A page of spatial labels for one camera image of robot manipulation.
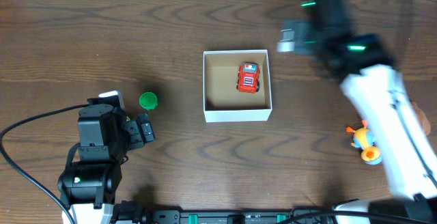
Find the green ridged round toy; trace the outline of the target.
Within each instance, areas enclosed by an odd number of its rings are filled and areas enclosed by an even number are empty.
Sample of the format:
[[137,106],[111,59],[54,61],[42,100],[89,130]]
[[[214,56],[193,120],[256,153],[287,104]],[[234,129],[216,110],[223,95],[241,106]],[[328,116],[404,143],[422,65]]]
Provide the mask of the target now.
[[153,92],[145,92],[141,94],[139,104],[145,110],[154,110],[158,106],[158,97]]

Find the brown plush toy with orange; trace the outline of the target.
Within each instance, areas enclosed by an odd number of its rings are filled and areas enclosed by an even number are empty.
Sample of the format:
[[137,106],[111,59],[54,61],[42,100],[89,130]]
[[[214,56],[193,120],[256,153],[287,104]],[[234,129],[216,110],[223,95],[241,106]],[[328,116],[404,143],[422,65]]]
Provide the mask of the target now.
[[424,111],[419,108],[418,104],[416,102],[412,102],[412,107],[416,113],[417,119],[424,131],[424,133],[428,136],[431,133],[431,124],[426,117]]

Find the white cardboard box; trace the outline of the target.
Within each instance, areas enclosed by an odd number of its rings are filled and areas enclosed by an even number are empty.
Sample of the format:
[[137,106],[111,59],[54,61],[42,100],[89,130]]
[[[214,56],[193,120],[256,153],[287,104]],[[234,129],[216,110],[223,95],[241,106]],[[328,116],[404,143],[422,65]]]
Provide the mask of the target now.
[[[259,66],[260,89],[237,90],[243,63]],[[266,121],[272,112],[268,51],[205,51],[203,53],[203,113],[207,122]]]

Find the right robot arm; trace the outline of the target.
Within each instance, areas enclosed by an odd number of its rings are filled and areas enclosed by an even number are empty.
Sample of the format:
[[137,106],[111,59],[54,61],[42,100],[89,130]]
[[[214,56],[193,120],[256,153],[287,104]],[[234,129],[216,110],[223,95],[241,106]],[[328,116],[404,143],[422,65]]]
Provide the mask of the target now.
[[391,199],[349,201],[317,212],[334,223],[435,223],[436,154],[394,58],[375,34],[353,29],[345,0],[302,0],[309,47],[370,129]]

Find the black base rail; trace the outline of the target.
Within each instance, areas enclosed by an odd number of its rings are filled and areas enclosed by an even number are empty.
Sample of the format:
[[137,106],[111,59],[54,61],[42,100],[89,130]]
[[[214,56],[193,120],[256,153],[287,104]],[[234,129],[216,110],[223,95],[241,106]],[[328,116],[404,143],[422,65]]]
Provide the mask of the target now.
[[302,214],[319,212],[319,208],[294,208],[289,211],[221,211],[199,210],[184,211],[182,209],[152,210],[135,201],[122,201],[116,204],[110,223],[142,223],[142,224],[270,224]]

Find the orange blue toy duck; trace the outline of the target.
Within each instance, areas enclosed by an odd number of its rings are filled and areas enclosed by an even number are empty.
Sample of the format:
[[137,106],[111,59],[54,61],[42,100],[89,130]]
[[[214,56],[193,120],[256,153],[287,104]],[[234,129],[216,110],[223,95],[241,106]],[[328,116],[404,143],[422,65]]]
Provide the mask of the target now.
[[346,132],[353,134],[351,146],[361,150],[361,158],[368,165],[378,165],[382,162],[380,149],[376,147],[376,139],[368,128],[366,120],[362,120],[362,128],[357,130],[350,126],[346,127]]

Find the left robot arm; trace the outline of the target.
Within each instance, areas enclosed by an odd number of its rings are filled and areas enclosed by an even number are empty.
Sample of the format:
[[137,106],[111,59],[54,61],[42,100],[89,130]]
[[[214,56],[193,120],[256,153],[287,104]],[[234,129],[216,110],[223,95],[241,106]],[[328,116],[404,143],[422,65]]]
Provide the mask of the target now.
[[151,223],[147,208],[115,201],[127,153],[155,140],[149,115],[128,119],[119,93],[88,103],[79,112],[80,141],[70,148],[58,180],[64,223]]

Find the red toy fire truck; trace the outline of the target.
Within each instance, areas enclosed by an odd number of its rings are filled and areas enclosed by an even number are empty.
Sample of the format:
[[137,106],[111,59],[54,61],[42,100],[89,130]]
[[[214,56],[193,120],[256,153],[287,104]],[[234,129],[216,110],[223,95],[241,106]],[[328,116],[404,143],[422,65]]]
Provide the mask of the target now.
[[236,89],[239,92],[255,94],[259,91],[260,69],[254,63],[241,63],[238,69],[238,80]]

